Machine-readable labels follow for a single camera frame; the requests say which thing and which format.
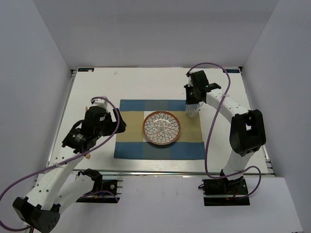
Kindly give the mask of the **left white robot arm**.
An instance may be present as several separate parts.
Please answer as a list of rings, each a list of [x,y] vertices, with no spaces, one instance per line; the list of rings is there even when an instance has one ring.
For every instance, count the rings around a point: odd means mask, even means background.
[[[61,213],[80,197],[104,192],[102,174],[90,168],[80,172],[67,187],[63,184],[99,138],[125,132],[126,123],[119,110],[114,109],[113,115],[115,121],[106,107],[91,106],[84,119],[73,125],[54,160],[55,168],[45,173],[24,198],[17,197],[13,202],[14,210],[24,222],[41,233],[49,233]]]

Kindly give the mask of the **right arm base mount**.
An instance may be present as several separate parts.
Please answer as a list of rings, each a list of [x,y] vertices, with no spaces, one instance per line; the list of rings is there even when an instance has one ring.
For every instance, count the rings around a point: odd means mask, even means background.
[[[204,206],[249,206],[248,188],[244,177],[234,181],[205,179],[198,189],[203,191]]]

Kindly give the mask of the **floral patterned ceramic bowl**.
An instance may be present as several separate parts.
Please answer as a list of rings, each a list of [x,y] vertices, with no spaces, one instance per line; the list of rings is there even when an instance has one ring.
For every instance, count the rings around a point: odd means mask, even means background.
[[[168,145],[176,141],[181,132],[179,119],[167,111],[150,113],[142,124],[143,135],[155,145]]]

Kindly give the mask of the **clear drinking glass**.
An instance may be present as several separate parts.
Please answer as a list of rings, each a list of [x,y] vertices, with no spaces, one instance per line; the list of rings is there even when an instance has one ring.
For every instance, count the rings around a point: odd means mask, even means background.
[[[196,104],[186,104],[185,112],[189,117],[194,117],[199,113],[202,105],[203,102],[199,102]]]

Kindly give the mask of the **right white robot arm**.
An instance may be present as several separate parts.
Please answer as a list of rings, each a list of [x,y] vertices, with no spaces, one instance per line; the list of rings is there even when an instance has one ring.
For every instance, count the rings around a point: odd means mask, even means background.
[[[216,83],[210,83],[204,71],[188,72],[186,90],[186,106],[198,108],[205,103],[216,109],[210,129],[213,130],[217,116],[221,114],[230,123],[229,143],[232,148],[229,159],[219,176],[208,171],[207,158],[205,172],[211,179],[221,179],[219,187],[224,193],[232,193],[237,182],[249,168],[250,158],[266,143],[266,134],[262,112],[250,110],[234,101],[228,89]]]

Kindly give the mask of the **blue beige placemat cloth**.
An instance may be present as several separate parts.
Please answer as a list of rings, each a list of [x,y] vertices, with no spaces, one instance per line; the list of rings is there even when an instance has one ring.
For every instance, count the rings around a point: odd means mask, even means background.
[[[184,100],[120,100],[126,130],[116,137],[114,158],[203,160],[200,116],[185,109]]]

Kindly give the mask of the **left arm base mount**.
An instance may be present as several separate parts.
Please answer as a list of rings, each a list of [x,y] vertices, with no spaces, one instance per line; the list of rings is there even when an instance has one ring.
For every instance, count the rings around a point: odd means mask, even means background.
[[[117,204],[122,194],[123,179],[118,176],[104,175],[95,183],[93,189],[82,195],[77,203],[113,203]]]

